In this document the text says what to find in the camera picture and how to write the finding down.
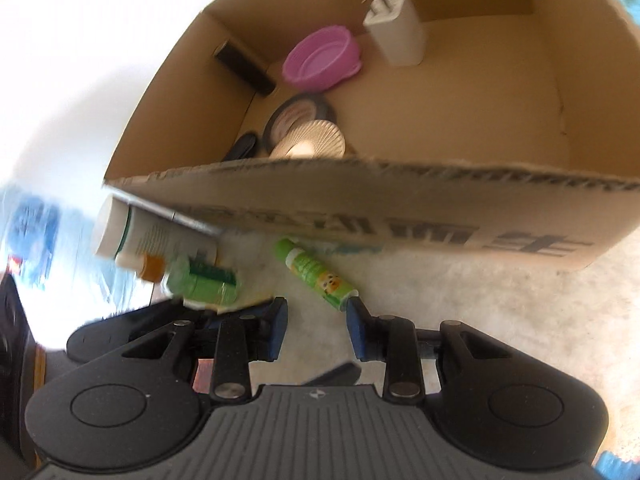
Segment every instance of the white bottle cap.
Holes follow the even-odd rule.
[[[91,236],[91,249],[96,256],[113,260],[126,238],[129,204],[113,195],[104,201],[95,221]]]
[[[116,265],[121,269],[134,270],[140,275],[145,270],[145,255],[119,253],[116,256]]]

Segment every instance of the pink bowl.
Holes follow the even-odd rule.
[[[346,27],[321,28],[300,41],[282,66],[284,80],[298,90],[322,92],[358,73],[360,47]]]

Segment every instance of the metal screw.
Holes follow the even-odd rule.
[[[389,386],[389,391],[394,397],[400,399],[413,399],[420,395],[420,386],[415,383],[393,383]]]
[[[244,395],[244,386],[239,383],[222,383],[213,391],[221,399],[239,399]]]

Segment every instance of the white power adapter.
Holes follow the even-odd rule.
[[[373,0],[362,24],[390,65],[422,61],[427,36],[411,0]]]

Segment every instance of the black tape roll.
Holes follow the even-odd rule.
[[[320,94],[294,95],[284,101],[267,121],[262,134],[264,148],[271,153],[294,127],[316,119],[335,123],[335,110]]]

